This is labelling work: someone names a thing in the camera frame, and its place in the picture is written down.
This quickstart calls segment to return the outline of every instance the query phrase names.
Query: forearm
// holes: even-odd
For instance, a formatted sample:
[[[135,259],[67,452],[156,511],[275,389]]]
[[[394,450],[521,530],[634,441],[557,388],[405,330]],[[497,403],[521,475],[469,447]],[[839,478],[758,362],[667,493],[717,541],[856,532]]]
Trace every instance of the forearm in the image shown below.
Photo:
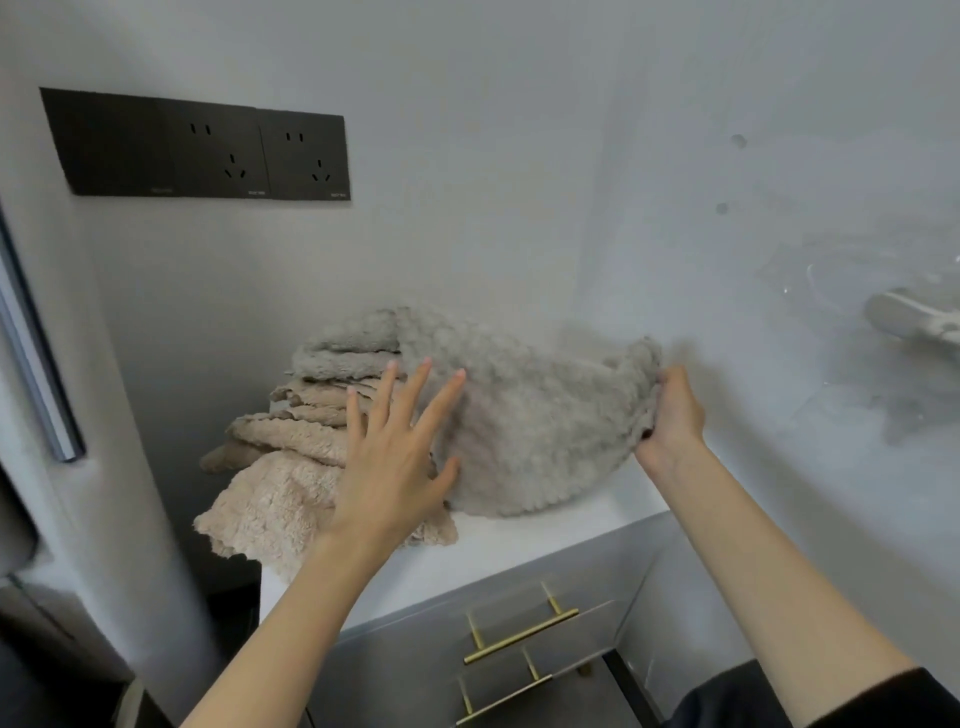
[[[362,539],[318,537],[290,588],[184,728],[296,726],[326,652],[385,558]]]
[[[796,726],[913,667],[804,558],[706,446],[657,485]]]

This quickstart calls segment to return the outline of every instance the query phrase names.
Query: drawer handle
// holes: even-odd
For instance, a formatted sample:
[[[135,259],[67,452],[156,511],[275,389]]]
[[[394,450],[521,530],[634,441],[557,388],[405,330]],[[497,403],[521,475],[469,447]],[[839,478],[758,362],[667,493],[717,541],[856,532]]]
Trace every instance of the drawer handle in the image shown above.
[[[529,629],[525,629],[522,632],[517,632],[515,635],[512,635],[505,640],[500,640],[498,643],[485,646],[483,638],[480,637],[480,630],[478,630],[476,625],[473,623],[473,618],[470,615],[467,615],[467,620],[470,623],[470,634],[473,636],[473,643],[476,645],[476,651],[471,652],[467,657],[464,658],[464,665],[475,663],[477,660],[481,660],[488,655],[493,655],[494,652],[498,652],[504,647],[509,647],[511,644],[516,644],[520,642],[520,640],[526,640],[531,635],[536,635],[538,632],[542,632],[544,629],[548,629],[554,624],[560,624],[562,621],[567,621],[571,617],[576,617],[580,614],[579,609],[568,609],[565,612],[562,611],[560,605],[557,603],[557,599],[546,590],[545,585],[540,585],[543,587],[543,591],[546,593],[547,603],[550,605],[551,609],[553,609],[554,616],[547,621],[542,621],[540,624],[535,624]]]
[[[456,725],[463,725],[464,723],[469,723],[469,722],[470,722],[471,720],[473,720],[474,718],[479,717],[479,716],[481,716],[482,714],[487,713],[488,711],[493,710],[493,709],[496,708],[496,706],[498,706],[498,705],[503,705],[503,704],[504,704],[505,702],[507,702],[508,700],[513,700],[513,699],[514,699],[515,697],[517,697],[518,695],[523,694],[523,693],[525,693],[525,692],[527,692],[527,691],[532,690],[532,689],[535,688],[537,685],[542,685],[543,683],[547,682],[548,680],[553,680],[553,675],[543,675],[543,676],[540,676],[540,674],[537,672],[537,669],[534,667],[533,662],[530,660],[530,655],[527,654],[526,648],[523,649],[523,657],[524,657],[524,658],[526,659],[526,661],[527,661],[527,667],[530,669],[530,677],[533,678],[533,681],[530,682],[530,683],[528,683],[528,684],[526,684],[526,685],[524,685],[524,686],[523,686],[522,688],[520,688],[518,691],[513,691],[513,692],[511,692],[511,693],[510,693],[509,695],[507,695],[506,697],[501,697],[499,700],[494,700],[493,703],[491,703],[490,705],[485,705],[483,708],[481,708],[481,709],[478,710],[478,711],[474,711],[474,710],[473,710],[473,706],[472,706],[472,704],[470,703],[470,698],[469,698],[469,696],[467,695],[467,687],[464,685],[463,678],[460,679],[460,695],[462,695],[462,696],[464,697],[464,707],[467,709],[467,714],[466,714],[465,716],[463,716],[462,718],[460,718],[460,720],[458,720],[458,721],[456,722]]]

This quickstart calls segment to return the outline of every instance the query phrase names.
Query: beige towel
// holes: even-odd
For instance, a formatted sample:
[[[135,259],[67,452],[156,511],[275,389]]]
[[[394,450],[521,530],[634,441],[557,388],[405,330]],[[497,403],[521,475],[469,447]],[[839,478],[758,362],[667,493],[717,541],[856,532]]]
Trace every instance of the beige towel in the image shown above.
[[[375,390],[376,380],[358,383]],[[238,553],[290,580],[303,553],[336,507],[336,487],[347,458],[344,382],[295,379],[271,394],[287,408],[245,415],[230,424],[223,445],[201,460],[207,473],[240,470],[194,528],[209,536],[214,553]],[[361,397],[361,408],[371,401]],[[418,526],[412,544],[456,543],[457,528],[445,507]]]
[[[333,516],[342,473],[290,450],[268,453],[233,477],[194,528],[210,537],[214,553],[242,553],[289,582],[314,534]],[[456,541],[457,527],[441,506],[404,545]]]

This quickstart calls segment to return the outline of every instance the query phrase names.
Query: countertop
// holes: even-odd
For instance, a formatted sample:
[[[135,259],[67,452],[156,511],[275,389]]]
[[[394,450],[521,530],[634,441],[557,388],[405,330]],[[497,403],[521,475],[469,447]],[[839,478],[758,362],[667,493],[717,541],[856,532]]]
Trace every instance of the countertop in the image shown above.
[[[537,514],[487,519],[453,514],[460,540],[453,546],[402,548],[360,595],[344,624],[350,629],[575,546],[667,510],[653,483],[631,458],[607,482]],[[286,585],[268,569],[260,581],[260,620]]]

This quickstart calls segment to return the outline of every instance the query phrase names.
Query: fluffy towel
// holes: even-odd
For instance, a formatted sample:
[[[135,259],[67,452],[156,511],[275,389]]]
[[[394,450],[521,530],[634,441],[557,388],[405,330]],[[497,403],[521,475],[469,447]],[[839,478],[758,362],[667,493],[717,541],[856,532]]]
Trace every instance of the fluffy towel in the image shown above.
[[[420,408],[467,369],[463,397],[433,455],[438,466],[461,457],[448,500],[471,514],[507,516],[566,500],[618,468],[653,426],[660,346],[650,339],[606,365],[584,363],[402,306],[323,329],[294,354],[294,373],[359,379],[397,355],[406,372],[433,357]]]
[[[370,393],[378,380],[357,382]],[[227,440],[201,460],[207,473],[239,470],[194,528],[210,538],[214,553],[245,554],[290,580],[314,534],[336,507],[337,484],[347,458],[347,383],[295,379],[277,387],[275,412],[245,415],[229,426]],[[371,400],[360,398],[370,410]],[[447,545],[457,528],[442,505],[405,544]]]
[[[291,450],[270,452],[238,473],[194,528],[210,537],[214,553],[245,554],[289,582],[314,534],[333,516],[342,472]],[[441,507],[406,544],[456,540],[456,526]]]

